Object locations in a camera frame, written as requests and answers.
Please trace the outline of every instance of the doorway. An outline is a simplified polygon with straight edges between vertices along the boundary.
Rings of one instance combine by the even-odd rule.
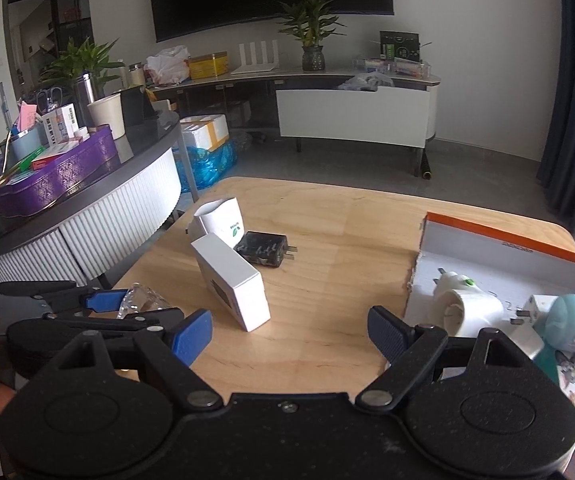
[[[16,99],[35,102],[41,75],[70,39],[94,40],[89,0],[3,0],[4,31]]]

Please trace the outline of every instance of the green plant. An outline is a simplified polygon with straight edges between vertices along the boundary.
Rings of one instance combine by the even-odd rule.
[[[295,36],[303,46],[319,46],[321,40],[331,35],[345,36],[336,32],[336,27],[345,27],[339,23],[339,17],[330,13],[330,3],[334,0],[299,0],[296,4],[279,2],[285,10],[286,21],[280,23],[284,34]]]
[[[70,38],[66,50],[41,74],[41,83],[71,89],[77,77],[84,72],[90,72],[102,88],[108,81],[119,78],[118,75],[108,75],[109,68],[125,66],[123,63],[110,62],[109,52],[117,41],[96,45],[90,38],[86,38],[83,44],[77,47]]]

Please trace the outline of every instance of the scissors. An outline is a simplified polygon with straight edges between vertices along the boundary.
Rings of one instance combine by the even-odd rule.
[[[46,90],[39,90],[36,95],[37,109],[41,115],[45,115],[52,110],[56,110],[63,102],[63,89],[53,86]]]

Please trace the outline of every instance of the pink sticky note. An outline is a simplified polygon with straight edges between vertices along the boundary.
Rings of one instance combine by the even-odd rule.
[[[37,121],[36,113],[37,105],[29,105],[26,102],[21,103],[19,123],[17,124],[17,128],[20,132],[34,126],[34,123]]]

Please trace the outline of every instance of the metal screw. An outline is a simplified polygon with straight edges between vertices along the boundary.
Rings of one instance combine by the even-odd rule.
[[[361,396],[361,400],[373,408],[382,408],[390,404],[394,399],[390,392],[384,390],[368,390]]]
[[[210,406],[214,406],[218,402],[218,399],[218,395],[208,390],[198,390],[188,395],[188,402],[196,408],[209,408]]]
[[[294,413],[298,410],[298,404],[290,402],[289,400],[284,400],[279,404],[279,408],[283,413]]]

